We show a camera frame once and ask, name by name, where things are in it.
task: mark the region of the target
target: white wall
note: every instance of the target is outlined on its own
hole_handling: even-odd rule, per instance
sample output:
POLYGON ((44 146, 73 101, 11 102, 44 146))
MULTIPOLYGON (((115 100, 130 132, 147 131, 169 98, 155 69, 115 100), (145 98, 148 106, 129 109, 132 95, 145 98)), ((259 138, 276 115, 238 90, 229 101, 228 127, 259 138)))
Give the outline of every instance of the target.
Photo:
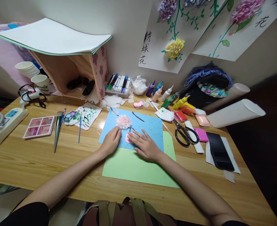
MULTIPOLYGON (((180 89, 192 67, 209 63, 212 58, 191 54, 178 74, 138 67, 138 58, 149 19, 150 0, 0 0, 4 23, 32 23, 44 17, 90 34, 112 34, 108 42, 110 73, 150 81, 164 80, 165 88, 180 89)), ((277 19, 236 61, 214 59, 236 82, 252 86, 277 73, 277 19)))

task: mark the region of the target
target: green paint bottle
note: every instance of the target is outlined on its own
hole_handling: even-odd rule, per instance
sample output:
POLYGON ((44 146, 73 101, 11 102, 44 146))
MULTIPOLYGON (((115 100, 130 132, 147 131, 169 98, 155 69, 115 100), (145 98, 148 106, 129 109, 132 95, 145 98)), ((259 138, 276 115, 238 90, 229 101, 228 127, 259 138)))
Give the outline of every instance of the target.
POLYGON ((175 94, 172 95, 169 99, 166 99, 166 101, 163 103, 163 105, 161 107, 167 108, 172 103, 174 98, 175 98, 175 94))

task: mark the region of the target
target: sketchbook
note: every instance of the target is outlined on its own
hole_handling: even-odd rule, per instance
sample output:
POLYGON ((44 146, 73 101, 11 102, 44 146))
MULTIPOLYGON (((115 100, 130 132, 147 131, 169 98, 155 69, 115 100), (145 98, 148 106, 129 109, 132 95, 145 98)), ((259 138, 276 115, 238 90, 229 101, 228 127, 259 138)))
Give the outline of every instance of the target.
POLYGON ((75 31, 48 18, 0 32, 1 39, 48 55, 94 54, 111 37, 75 31))

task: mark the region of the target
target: sleeve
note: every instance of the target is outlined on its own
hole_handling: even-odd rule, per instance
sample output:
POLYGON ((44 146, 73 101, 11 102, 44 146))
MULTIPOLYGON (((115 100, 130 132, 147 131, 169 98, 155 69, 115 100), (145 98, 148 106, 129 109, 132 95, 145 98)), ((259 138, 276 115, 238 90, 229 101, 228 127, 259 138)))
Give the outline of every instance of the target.
POLYGON ((248 224, 240 221, 227 221, 222 226, 248 226, 248 224))
POLYGON ((45 203, 33 202, 6 217, 0 226, 48 226, 49 211, 45 203))

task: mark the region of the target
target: purple paint bottle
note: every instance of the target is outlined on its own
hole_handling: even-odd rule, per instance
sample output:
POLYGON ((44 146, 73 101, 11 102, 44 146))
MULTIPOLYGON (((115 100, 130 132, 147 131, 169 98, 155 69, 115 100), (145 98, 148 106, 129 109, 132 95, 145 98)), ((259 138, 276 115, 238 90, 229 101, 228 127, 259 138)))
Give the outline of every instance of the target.
POLYGON ((154 90, 154 86, 155 86, 155 81, 149 86, 148 90, 147 90, 147 93, 146 93, 146 96, 147 97, 150 97, 153 90, 154 90))

